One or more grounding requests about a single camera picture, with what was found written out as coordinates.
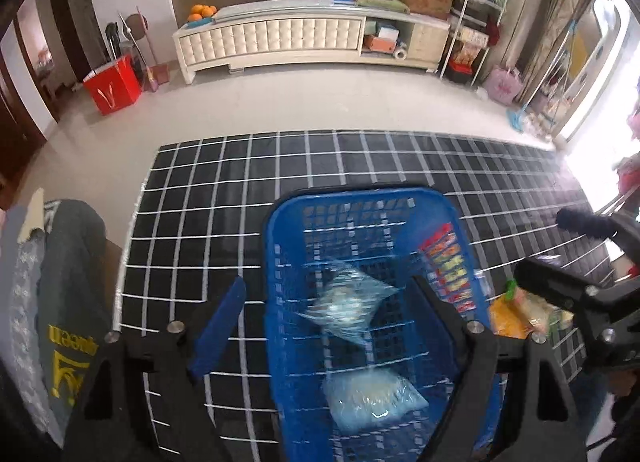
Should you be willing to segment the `person's hand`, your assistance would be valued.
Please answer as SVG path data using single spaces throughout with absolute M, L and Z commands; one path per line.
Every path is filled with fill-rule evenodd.
M 615 400 L 623 399 L 627 404 L 635 404 L 639 397 L 639 371 L 612 371 L 606 375 L 608 378 L 608 391 Z

